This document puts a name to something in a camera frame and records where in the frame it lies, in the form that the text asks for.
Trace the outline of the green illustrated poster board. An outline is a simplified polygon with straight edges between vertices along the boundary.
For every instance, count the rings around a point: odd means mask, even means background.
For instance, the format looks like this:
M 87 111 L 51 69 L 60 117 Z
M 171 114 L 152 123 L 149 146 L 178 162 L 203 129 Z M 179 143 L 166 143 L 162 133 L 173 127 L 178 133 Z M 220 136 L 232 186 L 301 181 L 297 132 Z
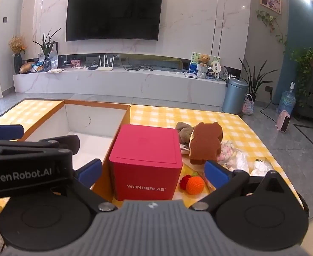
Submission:
M 189 65 L 189 73 L 197 73 L 198 65 L 211 67 L 213 61 L 217 61 L 220 63 L 221 57 L 214 56 L 214 55 L 207 55 L 207 54 L 198 53 L 198 52 L 192 52 L 190 65 Z

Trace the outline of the red crochet strawberry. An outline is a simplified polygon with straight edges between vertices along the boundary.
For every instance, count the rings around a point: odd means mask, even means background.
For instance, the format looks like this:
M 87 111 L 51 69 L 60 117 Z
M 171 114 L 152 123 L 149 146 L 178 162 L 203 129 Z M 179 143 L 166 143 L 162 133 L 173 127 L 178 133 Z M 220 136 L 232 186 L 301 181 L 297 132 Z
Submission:
M 191 177 L 192 177 L 191 175 L 185 175 L 182 177 L 182 179 L 179 182 L 180 189 L 186 190 L 186 185 Z

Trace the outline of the framed wall picture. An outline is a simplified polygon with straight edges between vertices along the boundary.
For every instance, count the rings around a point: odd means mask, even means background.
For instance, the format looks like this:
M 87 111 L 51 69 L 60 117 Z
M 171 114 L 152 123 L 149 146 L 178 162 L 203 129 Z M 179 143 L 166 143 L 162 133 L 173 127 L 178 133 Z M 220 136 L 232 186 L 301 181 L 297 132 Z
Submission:
M 260 4 L 279 15 L 282 14 L 282 0 L 260 0 Z

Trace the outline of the teddy bear figurine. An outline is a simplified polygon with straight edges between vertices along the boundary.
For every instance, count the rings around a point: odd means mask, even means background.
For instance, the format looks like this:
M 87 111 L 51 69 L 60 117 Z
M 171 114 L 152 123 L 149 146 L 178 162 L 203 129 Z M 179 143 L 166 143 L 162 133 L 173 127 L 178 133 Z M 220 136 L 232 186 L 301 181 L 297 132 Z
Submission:
M 206 54 L 200 54 L 199 55 L 198 64 L 200 66 L 207 67 L 209 62 L 210 62 L 210 56 L 209 55 L 206 55 Z

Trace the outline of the brown bear sponge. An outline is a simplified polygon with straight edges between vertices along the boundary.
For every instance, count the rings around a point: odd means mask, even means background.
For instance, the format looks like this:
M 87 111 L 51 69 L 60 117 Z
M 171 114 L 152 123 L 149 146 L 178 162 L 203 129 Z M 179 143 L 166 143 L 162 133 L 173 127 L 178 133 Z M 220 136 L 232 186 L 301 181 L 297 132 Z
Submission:
M 223 130 L 218 122 L 199 123 L 194 127 L 189 142 L 189 160 L 192 165 L 217 161 L 221 153 Z

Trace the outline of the white marble tv console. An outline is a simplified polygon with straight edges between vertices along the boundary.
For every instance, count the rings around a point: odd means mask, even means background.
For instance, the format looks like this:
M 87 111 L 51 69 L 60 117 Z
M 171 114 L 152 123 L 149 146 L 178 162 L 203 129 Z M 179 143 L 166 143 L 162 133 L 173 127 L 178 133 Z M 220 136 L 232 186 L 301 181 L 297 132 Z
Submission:
M 16 93 L 55 93 L 125 96 L 221 107 L 226 94 L 223 81 L 193 79 L 181 72 L 112 71 L 66 68 L 60 73 L 15 75 Z

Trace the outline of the white wifi router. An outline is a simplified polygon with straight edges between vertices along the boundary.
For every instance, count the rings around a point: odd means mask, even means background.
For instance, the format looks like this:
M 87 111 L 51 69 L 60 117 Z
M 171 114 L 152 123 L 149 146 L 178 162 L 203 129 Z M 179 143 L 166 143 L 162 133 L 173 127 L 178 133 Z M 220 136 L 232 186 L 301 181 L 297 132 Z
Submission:
M 97 71 L 112 71 L 114 69 L 114 59 L 115 57 L 112 57 L 111 62 L 109 62 L 108 55 L 99 56 Z

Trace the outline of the red Wonderlab box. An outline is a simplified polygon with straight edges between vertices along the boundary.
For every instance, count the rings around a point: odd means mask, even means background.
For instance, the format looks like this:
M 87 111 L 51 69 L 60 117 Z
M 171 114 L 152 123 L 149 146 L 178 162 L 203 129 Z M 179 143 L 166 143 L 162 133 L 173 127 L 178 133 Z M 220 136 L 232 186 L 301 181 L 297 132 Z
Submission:
M 116 200 L 171 200 L 183 167 L 178 132 L 122 125 L 109 160 Z

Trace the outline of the round paper fan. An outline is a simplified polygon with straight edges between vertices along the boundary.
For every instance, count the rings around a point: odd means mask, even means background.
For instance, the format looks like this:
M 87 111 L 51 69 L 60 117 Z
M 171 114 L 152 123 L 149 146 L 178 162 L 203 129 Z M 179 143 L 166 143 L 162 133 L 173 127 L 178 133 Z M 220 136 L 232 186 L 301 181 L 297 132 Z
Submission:
M 214 74 L 214 77 L 219 79 L 219 74 L 221 71 L 221 65 L 218 61 L 213 61 L 211 63 L 211 71 Z

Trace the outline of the pastel woven basket bag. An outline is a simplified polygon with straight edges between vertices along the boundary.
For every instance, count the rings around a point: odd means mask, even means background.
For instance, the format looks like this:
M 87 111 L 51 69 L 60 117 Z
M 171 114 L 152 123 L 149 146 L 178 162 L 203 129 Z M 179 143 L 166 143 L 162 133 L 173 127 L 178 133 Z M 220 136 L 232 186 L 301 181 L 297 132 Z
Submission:
M 245 96 L 245 100 L 242 106 L 242 114 L 248 115 L 248 116 L 254 114 L 254 100 L 251 94 L 247 94 Z

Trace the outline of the blue metal trash can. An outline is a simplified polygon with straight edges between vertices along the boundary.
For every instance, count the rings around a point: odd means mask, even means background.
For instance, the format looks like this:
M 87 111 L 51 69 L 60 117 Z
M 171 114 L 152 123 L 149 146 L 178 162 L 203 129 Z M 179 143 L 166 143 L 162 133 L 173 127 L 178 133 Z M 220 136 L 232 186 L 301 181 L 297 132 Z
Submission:
M 240 114 L 247 94 L 248 83 L 231 78 L 226 82 L 226 94 L 222 111 L 230 114 Z

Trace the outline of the green plant in glass vase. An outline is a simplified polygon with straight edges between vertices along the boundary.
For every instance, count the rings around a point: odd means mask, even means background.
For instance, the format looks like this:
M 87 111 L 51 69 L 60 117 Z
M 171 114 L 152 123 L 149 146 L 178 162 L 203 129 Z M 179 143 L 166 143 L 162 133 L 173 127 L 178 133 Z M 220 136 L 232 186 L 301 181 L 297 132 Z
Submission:
M 47 34 L 43 34 L 43 37 L 41 39 L 41 42 L 34 41 L 35 44 L 39 45 L 41 48 L 43 55 L 44 55 L 44 60 L 43 60 L 43 71 L 49 71 L 51 69 L 51 60 L 49 58 L 49 55 L 52 51 L 53 45 L 56 43 L 56 41 L 53 40 L 54 35 L 59 32 L 61 28 L 56 30 L 54 33 L 50 34 L 48 32 Z

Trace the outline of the trailing pothos plant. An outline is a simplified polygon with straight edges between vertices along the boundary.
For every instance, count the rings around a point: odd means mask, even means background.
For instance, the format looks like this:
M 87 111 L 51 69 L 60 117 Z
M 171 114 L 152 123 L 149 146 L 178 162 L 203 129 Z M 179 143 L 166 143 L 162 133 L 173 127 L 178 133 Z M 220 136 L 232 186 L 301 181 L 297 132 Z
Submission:
M 297 63 L 296 99 L 302 108 L 308 98 L 308 83 L 313 70 L 313 48 L 301 48 L 292 51 L 290 59 Z

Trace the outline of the black wall television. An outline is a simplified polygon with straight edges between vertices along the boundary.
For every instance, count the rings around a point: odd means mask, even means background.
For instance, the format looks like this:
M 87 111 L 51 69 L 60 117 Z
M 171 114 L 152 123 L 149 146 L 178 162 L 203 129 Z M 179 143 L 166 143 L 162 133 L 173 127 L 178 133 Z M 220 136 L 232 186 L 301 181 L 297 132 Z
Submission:
M 159 38 L 162 0 L 68 0 L 66 41 Z

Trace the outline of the yellow checkered tablecloth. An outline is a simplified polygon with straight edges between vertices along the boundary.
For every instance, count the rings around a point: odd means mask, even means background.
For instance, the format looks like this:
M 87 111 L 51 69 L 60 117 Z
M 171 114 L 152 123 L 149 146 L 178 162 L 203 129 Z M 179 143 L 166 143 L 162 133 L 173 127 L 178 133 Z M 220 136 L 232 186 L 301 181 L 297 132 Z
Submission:
M 21 125 L 21 142 L 74 135 L 79 151 L 73 169 L 101 160 L 93 192 L 120 206 L 130 200 L 180 199 L 186 206 L 215 191 L 221 182 L 208 170 L 221 162 L 231 142 L 235 155 L 223 170 L 241 169 L 263 177 L 258 168 L 283 173 L 255 133 L 233 114 L 130 106 L 80 100 L 25 100 L 0 118 Z

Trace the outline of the blue water jug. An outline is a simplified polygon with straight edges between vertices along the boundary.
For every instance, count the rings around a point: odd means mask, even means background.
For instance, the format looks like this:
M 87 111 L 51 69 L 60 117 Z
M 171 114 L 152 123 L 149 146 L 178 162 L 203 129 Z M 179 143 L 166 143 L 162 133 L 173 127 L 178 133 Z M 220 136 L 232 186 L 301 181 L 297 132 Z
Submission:
M 284 91 L 282 93 L 280 103 L 276 109 L 276 112 L 278 114 L 280 114 L 284 110 L 288 112 L 289 115 L 292 114 L 292 111 L 296 104 L 296 97 L 294 95 L 294 87 L 295 87 L 295 83 L 291 82 L 289 90 Z

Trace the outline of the brown plush scrunchie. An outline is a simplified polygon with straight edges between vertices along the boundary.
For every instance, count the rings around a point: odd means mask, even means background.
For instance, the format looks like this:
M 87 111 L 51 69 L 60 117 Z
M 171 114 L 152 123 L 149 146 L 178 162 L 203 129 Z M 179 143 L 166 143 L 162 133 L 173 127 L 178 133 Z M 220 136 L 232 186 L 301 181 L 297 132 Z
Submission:
M 179 143 L 188 145 L 194 128 L 187 123 L 178 122 L 176 124 L 176 130 L 178 131 Z

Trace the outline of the pink white crochet pouch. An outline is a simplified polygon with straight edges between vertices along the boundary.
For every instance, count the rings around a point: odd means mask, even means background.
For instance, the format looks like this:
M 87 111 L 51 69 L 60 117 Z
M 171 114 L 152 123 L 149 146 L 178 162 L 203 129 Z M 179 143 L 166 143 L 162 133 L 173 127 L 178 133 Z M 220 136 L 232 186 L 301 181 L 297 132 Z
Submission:
M 218 162 L 227 161 L 234 154 L 234 144 L 230 140 L 221 143 L 221 153 L 217 157 Z

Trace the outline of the orange rimmed white bin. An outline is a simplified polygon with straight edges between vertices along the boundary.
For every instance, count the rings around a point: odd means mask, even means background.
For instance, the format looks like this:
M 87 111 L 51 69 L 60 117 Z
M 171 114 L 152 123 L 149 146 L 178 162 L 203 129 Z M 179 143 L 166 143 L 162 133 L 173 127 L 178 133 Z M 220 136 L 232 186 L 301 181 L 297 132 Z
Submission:
M 73 156 L 73 168 L 78 169 L 94 158 L 100 159 L 101 176 L 92 190 L 109 202 L 113 200 L 109 155 L 120 127 L 130 123 L 129 105 L 64 100 L 56 106 L 44 106 L 42 113 L 22 112 L 19 121 L 25 130 L 23 141 L 77 135 L 80 149 Z

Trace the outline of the orange crochet fruit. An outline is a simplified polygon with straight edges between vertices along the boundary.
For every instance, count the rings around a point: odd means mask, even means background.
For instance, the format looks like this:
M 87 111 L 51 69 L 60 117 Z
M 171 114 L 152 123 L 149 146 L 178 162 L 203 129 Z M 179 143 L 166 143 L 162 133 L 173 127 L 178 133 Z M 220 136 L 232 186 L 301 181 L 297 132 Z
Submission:
M 200 176 L 190 177 L 186 184 L 186 191 L 190 195 L 199 195 L 205 187 L 205 182 Z

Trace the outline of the snake plant in pot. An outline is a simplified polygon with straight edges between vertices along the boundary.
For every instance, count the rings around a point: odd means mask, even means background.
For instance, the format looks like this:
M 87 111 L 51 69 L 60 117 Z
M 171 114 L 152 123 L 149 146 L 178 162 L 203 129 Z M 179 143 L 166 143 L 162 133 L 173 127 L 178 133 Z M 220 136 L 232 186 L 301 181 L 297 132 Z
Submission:
M 247 75 L 248 94 L 251 95 L 253 100 L 256 100 L 257 92 L 258 92 L 260 86 L 273 82 L 271 80 L 265 80 L 264 78 L 267 75 L 270 75 L 271 73 L 277 72 L 278 69 L 266 71 L 265 66 L 267 64 L 267 60 L 264 61 L 264 63 L 262 64 L 262 66 L 259 68 L 258 71 L 256 71 L 255 67 L 253 69 L 251 69 L 247 59 L 242 61 L 239 58 L 239 61 L 242 65 L 242 69 L 246 72 L 246 75 Z

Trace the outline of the white plastic bag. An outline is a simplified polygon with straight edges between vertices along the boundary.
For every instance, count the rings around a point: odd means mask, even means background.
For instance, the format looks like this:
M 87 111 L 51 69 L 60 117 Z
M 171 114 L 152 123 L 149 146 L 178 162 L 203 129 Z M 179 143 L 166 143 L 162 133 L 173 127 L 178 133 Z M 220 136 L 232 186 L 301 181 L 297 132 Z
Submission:
M 237 150 L 224 164 L 229 171 L 236 169 L 247 172 L 250 176 L 263 177 L 267 172 L 273 170 L 273 166 L 267 158 L 256 158 L 253 161 L 247 159 L 247 155 Z

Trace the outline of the pink space heater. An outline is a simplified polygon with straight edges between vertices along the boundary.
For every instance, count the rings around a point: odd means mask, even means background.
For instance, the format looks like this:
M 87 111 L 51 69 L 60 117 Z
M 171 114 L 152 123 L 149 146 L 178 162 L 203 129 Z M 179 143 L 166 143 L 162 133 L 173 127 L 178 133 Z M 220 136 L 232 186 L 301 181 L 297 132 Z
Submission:
M 290 114 L 286 110 L 282 110 L 276 121 L 277 131 L 285 133 L 289 127 Z

